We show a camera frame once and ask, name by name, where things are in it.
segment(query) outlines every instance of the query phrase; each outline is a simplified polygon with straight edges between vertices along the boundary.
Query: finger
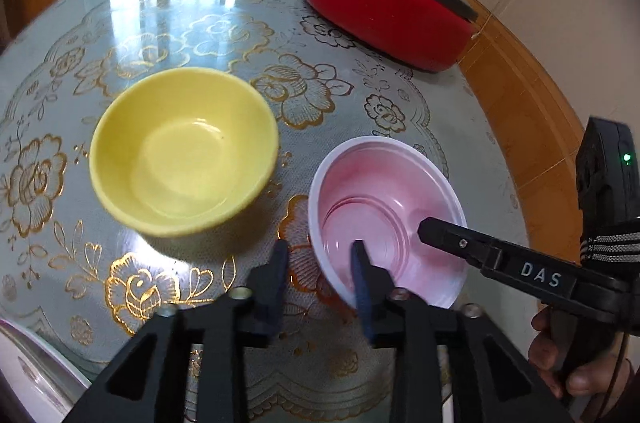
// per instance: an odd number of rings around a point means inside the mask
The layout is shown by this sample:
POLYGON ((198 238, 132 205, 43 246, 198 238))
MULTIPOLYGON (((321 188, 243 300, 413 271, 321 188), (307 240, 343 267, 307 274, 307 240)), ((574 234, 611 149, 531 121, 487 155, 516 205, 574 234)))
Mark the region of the finger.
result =
POLYGON ((553 395, 556 398, 560 399, 563 394, 562 385, 560 385, 560 382, 554 376, 554 373, 552 373, 551 371, 544 371, 543 369, 540 369, 535 365, 534 367, 538 371, 538 374, 540 374, 540 378, 542 378, 542 381, 544 381, 546 385, 549 387, 549 389, 551 389, 551 392, 553 393, 553 395))
MULTIPOLYGON (((628 376, 630 374, 633 374, 633 368, 631 366, 631 363, 628 361, 628 359, 625 359, 625 363, 620 368, 620 374, 625 374, 625 371, 624 371, 625 365, 627 368, 626 375, 628 380, 628 376)), ((622 393, 619 391, 618 385, 616 385, 616 388, 617 388, 616 392, 611 393, 611 398, 607 403, 607 406, 603 412, 603 415, 606 414, 609 410, 611 410, 611 408, 618 402, 618 398, 620 397, 620 395, 622 395, 622 393)), ((597 394, 592 396, 591 400, 589 401, 589 404, 587 405, 587 408, 584 410, 584 412, 580 416, 580 420, 585 422, 594 421, 597 415, 600 413, 600 406, 604 402, 604 397, 605 397, 604 394, 597 394)))
POLYGON ((529 347, 529 361, 543 371, 551 369, 558 359, 558 346, 546 333, 540 333, 529 347))
POLYGON ((551 323, 550 314, 551 311, 549 310, 549 308, 544 308, 531 319, 531 327, 533 327, 536 331, 544 331, 545 329, 548 329, 551 323))
MULTIPOLYGON (((581 365, 571 373, 567 381, 567 391, 572 396, 593 395, 607 392, 609 382, 616 366, 616 355, 608 354, 595 359, 591 363, 581 365)), ((611 399, 617 400, 625 390, 631 367, 628 360, 623 361, 611 399)))

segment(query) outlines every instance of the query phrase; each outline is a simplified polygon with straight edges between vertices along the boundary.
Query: yellow bowl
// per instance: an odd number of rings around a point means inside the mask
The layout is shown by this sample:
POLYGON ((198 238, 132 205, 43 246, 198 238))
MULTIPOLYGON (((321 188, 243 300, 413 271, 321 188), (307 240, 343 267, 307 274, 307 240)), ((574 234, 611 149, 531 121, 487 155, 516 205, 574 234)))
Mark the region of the yellow bowl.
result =
POLYGON ((94 191, 140 233, 180 237, 249 205, 278 155, 278 127, 251 85, 213 69, 158 72, 118 96, 89 151, 94 191))

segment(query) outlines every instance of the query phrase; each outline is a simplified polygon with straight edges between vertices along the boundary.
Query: bowl rim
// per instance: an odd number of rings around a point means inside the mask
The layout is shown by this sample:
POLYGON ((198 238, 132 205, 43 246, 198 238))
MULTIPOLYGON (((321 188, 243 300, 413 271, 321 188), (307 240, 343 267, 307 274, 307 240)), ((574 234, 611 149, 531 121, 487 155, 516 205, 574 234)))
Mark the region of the bowl rim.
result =
MULTIPOLYGON (((318 222, 318 204, 319 204, 320 190, 322 188, 322 184, 324 183, 324 178, 326 177, 329 169, 337 161, 337 159, 343 154, 345 154, 345 152, 350 151, 354 147, 358 145, 371 143, 371 142, 379 143, 381 145, 393 146, 402 152, 410 154, 412 157, 417 159, 423 166, 426 166, 429 169, 429 173, 431 177, 435 179, 438 182, 438 184, 442 188, 444 188, 446 192, 449 194, 449 199, 452 200, 453 207, 456 210, 456 213, 460 216, 458 219, 458 224, 466 228, 465 212, 463 211, 462 205, 460 204, 460 200, 458 199, 458 196, 453 190, 451 184, 449 183, 447 178, 444 177, 443 173, 439 170, 439 168, 437 168, 436 165, 434 165, 433 162, 431 162, 430 159, 428 159, 428 157, 418 152, 415 148, 407 145, 406 143, 398 141, 396 139, 382 137, 382 136, 359 136, 359 137, 355 137, 347 141, 344 141, 343 143, 340 143, 340 145, 335 147, 331 152, 329 152, 329 154, 327 154, 327 156, 322 160, 321 164, 319 165, 318 170, 316 170, 314 179, 311 182, 311 188, 309 189, 307 216, 308 216, 309 237, 311 239, 311 247, 313 249, 314 255, 316 256, 316 259, 318 260, 320 269, 324 274, 324 277, 329 282, 329 284, 331 284, 331 286, 334 288, 335 292, 337 292, 340 298, 342 298, 342 300, 347 302, 347 304, 350 305, 350 307, 352 308, 356 308, 356 295, 354 292, 350 291, 346 285, 343 284, 342 280, 340 280, 340 278, 338 277, 338 274, 335 272, 334 268, 331 266, 331 263, 329 262, 329 257, 324 251, 324 244, 322 242, 322 233, 321 233, 320 225, 318 222)), ((451 301, 451 304, 449 306, 446 306, 447 308, 449 308, 453 304, 453 302, 455 302, 455 298, 460 294, 460 291, 462 290, 462 286, 464 285, 465 279, 466 279, 466 267, 465 267, 464 276, 461 276, 459 280, 458 293, 456 294, 454 299, 451 301)))
POLYGON ((273 115, 273 111, 271 110, 271 107, 265 100, 264 96, 262 96, 260 92, 253 88, 249 83, 245 82, 238 76, 231 74, 230 72, 225 72, 219 69, 211 69, 210 67, 174 67, 172 69, 155 72, 140 80, 139 82, 134 83, 132 86, 125 89, 120 95, 118 95, 116 99, 114 99, 113 102, 111 102, 111 104, 107 107, 107 110, 104 112, 104 114, 102 114, 102 117, 98 121, 91 139, 91 145, 89 148, 89 175, 92 187, 96 196, 98 197, 98 200, 105 208, 105 210, 107 210, 107 212, 109 212, 114 217, 114 219, 116 219, 116 221, 123 223, 123 225, 132 228, 139 233, 150 235, 152 237, 183 237, 186 235, 200 233, 201 231, 204 231, 206 229, 218 226, 225 221, 228 221, 228 219, 231 219, 233 216, 237 215, 239 212, 244 210, 251 202, 253 202, 254 199, 266 186, 269 178, 273 174, 273 170, 278 159, 279 143, 280 140, 278 133, 278 124, 276 122, 275 116, 273 115), (209 72, 216 77, 226 78, 239 87, 245 89, 249 93, 249 95, 254 98, 257 106, 262 108, 263 111, 267 113, 267 118, 269 118, 269 120, 266 128, 271 132, 271 134, 273 134, 273 146, 271 147, 271 154, 269 154, 269 165, 266 168, 266 171, 260 176, 260 179, 258 179, 258 181, 255 183, 255 186, 249 190, 249 192, 242 198, 242 200, 238 202, 238 204, 236 204, 235 207, 226 210, 225 212, 222 212, 218 215, 199 219, 197 222, 186 221, 185 223, 177 226, 161 226, 154 223, 140 221, 135 216, 124 212, 123 209, 117 206, 109 198, 100 178, 100 172, 98 172, 97 170, 97 162, 94 154, 96 153, 95 148, 97 147, 98 140, 100 139, 100 135, 102 134, 102 130, 104 129, 105 124, 107 124, 113 114, 115 114, 118 106, 122 104, 123 101, 129 99, 130 96, 141 92, 146 86, 154 85, 158 80, 162 80, 164 78, 173 78, 178 73, 184 75, 185 72, 192 74, 195 74, 197 72, 209 72))

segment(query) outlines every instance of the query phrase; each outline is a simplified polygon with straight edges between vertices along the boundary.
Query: red pot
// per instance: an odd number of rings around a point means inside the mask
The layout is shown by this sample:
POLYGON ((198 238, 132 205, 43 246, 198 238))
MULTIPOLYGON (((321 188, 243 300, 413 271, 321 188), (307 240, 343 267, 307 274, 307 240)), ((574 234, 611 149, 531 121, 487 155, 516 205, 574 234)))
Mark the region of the red pot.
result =
POLYGON ((324 18, 411 66, 452 66, 478 16, 465 0, 307 0, 324 18))

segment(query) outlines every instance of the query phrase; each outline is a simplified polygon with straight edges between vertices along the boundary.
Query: glass tabletop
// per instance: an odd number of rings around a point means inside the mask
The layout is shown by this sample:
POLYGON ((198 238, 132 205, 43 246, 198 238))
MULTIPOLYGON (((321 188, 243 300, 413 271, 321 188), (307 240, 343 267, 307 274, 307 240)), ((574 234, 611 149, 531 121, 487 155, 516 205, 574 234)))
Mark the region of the glass tabletop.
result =
MULTIPOLYGON (((291 244, 284 329, 247 351, 252 417, 386 419, 393 354, 373 350, 320 273, 306 204, 324 156, 360 135, 398 139, 449 179, 470 228, 527 244, 504 158, 457 67, 389 60, 304 0, 60 0, 0 56, 0 311, 89 378, 163 303, 192 307, 239 285, 276 237, 291 244), (250 82, 278 120, 276 171, 258 199, 184 252, 152 247, 92 191, 89 147, 128 86, 182 66, 250 82)), ((524 348, 535 301, 470 271, 461 299, 485 305, 524 348)), ((202 350, 194 348, 191 397, 202 350)))

